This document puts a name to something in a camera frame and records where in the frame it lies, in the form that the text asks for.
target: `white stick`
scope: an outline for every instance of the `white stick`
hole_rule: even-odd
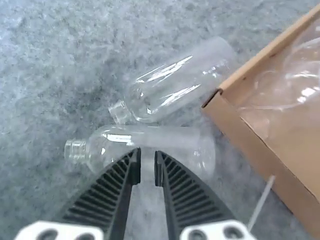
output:
[[[271,188],[272,188],[272,186],[273,186],[273,184],[275,182],[275,179],[276,179],[276,177],[274,175],[269,177],[269,180],[268,180],[268,182],[267,182],[267,184],[266,184],[266,186],[264,188],[264,191],[263,191],[263,193],[262,193],[262,195],[261,195],[261,197],[260,197],[260,199],[259,199],[254,211],[253,211],[253,214],[252,214],[252,216],[250,218],[250,221],[248,223],[248,231],[249,232],[251,232],[253,226],[255,225],[255,223],[257,221],[258,215],[261,212],[261,209],[262,209],[262,207],[264,206],[264,204],[266,202],[266,199],[267,199],[267,197],[268,197],[268,195],[270,193],[270,190],[271,190]]]

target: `empty bottle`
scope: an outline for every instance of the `empty bottle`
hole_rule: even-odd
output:
[[[221,37],[209,39],[129,83],[109,112],[119,125],[156,122],[212,92],[235,67],[232,47]]]
[[[213,136],[207,129],[196,127],[107,125],[97,129],[86,140],[68,140],[64,158],[73,163],[87,164],[92,172],[98,173],[137,147],[164,151],[199,177],[211,176],[215,169]]]

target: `ridged rubber pad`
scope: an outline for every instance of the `ridged rubber pad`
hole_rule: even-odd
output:
[[[56,221],[99,227],[106,239],[122,240],[132,186],[141,180],[141,150],[136,148],[109,164],[81,194],[77,194]]]
[[[235,219],[209,186],[162,151],[155,152],[154,177],[163,188],[169,240],[188,226]]]

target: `cardboard box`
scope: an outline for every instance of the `cardboard box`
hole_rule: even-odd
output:
[[[202,106],[265,180],[276,176],[273,190],[316,238],[320,238],[320,142],[316,140],[320,136],[320,122],[314,132],[295,133],[282,139],[295,146],[294,149],[271,149],[234,106],[247,94],[254,76],[280,58],[286,47],[319,17],[320,4],[225,80]]]

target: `bottle mouth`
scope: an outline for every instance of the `bottle mouth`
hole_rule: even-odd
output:
[[[110,106],[108,110],[117,125],[124,125],[132,119],[132,114],[124,101],[118,101]]]
[[[86,159],[86,141],[66,141],[64,145],[64,159],[72,163],[83,163]]]

